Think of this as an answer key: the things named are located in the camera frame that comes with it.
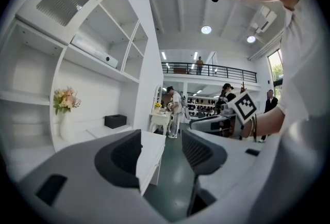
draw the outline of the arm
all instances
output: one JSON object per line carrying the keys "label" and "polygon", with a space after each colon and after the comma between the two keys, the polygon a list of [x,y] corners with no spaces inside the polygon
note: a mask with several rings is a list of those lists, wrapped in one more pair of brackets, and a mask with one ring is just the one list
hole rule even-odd
{"label": "arm", "polygon": [[[267,113],[257,116],[257,136],[279,132],[284,118],[285,115],[278,106]],[[244,126],[242,137],[247,138],[249,136],[251,127],[252,121],[250,120]]]}
{"label": "arm", "polygon": [[179,106],[179,102],[175,102],[171,107],[172,110],[176,109]]}

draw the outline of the tree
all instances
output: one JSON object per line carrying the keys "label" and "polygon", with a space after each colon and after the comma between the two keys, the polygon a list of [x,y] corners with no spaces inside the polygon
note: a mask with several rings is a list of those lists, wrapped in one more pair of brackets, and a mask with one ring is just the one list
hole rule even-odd
{"label": "tree", "polygon": [[272,73],[273,73],[274,81],[283,78],[283,66],[282,65],[273,66]]}

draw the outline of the woman in black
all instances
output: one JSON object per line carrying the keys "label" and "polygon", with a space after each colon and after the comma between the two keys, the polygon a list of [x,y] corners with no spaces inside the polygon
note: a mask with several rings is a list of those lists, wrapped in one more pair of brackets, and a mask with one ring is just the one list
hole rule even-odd
{"label": "woman in black", "polygon": [[220,114],[221,105],[227,104],[236,97],[236,95],[232,93],[232,89],[234,88],[229,83],[223,85],[219,100],[216,103],[217,114]]}
{"label": "woman in black", "polygon": [[[234,88],[228,83],[224,84],[224,86],[222,87],[221,95],[216,103],[217,114],[220,114],[221,105],[227,104],[236,97],[236,95],[232,93],[232,89]],[[228,120],[221,121],[220,127],[223,129],[223,137],[231,137],[235,127],[235,117],[231,117]]]}

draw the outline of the black cap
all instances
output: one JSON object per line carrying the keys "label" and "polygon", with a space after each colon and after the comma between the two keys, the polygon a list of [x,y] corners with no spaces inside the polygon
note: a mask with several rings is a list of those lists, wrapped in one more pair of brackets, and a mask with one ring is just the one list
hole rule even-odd
{"label": "black cap", "polygon": [[231,89],[234,89],[232,86],[231,86],[231,84],[229,84],[229,83],[225,83],[224,85],[223,85],[223,87],[222,87],[222,89],[227,89],[227,88],[231,88]]}
{"label": "black cap", "polygon": [[167,93],[169,93],[171,90],[174,90],[173,86],[169,86],[168,88],[166,88]]}

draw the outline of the man in white shirt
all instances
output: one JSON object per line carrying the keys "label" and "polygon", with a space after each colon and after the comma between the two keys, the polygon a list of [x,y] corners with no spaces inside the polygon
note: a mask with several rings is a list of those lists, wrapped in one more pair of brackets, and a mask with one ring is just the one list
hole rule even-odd
{"label": "man in white shirt", "polygon": [[[330,34],[316,0],[261,1],[280,1],[286,11],[280,47],[285,75],[278,105],[257,117],[257,136],[283,132],[296,121],[321,116],[330,104],[327,82]],[[250,136],[251,128],[250,121],[242,136]]]}
{"label": "man in white shirt", "polygon": [[173,111],[173,120],[169,138],[177,138],[182,115],[181,95],[178,92],[174,91],[173,86],[169,86],[167,88],[167,93],[173,99],[173,105],[171,107],[171,111]]}

